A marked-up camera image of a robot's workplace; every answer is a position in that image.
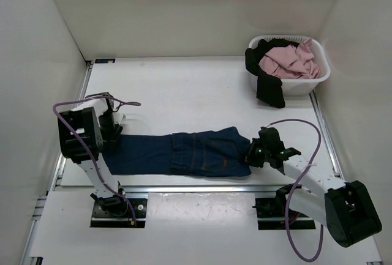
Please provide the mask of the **dark blue denim trousers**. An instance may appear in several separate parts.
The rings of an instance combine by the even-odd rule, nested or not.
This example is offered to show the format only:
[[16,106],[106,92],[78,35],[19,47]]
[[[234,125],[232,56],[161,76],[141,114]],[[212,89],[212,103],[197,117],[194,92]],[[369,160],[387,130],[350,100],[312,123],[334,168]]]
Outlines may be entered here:
[[113,175],[246,177],[251,142],[236,127],[164,136],[121,135],[103,158]]

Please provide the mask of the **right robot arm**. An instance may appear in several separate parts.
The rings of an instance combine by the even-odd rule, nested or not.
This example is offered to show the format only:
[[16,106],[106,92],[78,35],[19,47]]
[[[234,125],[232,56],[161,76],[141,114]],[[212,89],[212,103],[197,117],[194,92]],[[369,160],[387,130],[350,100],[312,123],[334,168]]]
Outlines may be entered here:
[[381,232],[382,223],[362,182],[347,182],[311,165],[300,151],[286,148],[273,127],[261,128],[258,135],[252,140],[247,163],[256,167],[267,163],[284,176],[299,180],[297,187],[279,188],[271,201],[257,199],[259,217],[293,217],[299,212],[323,225],[342,247]]

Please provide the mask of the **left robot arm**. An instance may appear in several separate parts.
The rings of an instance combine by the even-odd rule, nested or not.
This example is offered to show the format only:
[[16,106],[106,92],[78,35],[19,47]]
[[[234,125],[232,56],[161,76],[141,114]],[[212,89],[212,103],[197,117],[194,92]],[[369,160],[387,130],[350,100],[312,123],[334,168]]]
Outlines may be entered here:
[[115,217],[127,214],[130,208],[123,187],[107,166],[104,151],[114,148],[120,139],[123,116],[118,110],[124,104],[109,92],[101,92],[52,107],[62,155],[91,181],[95,205]]

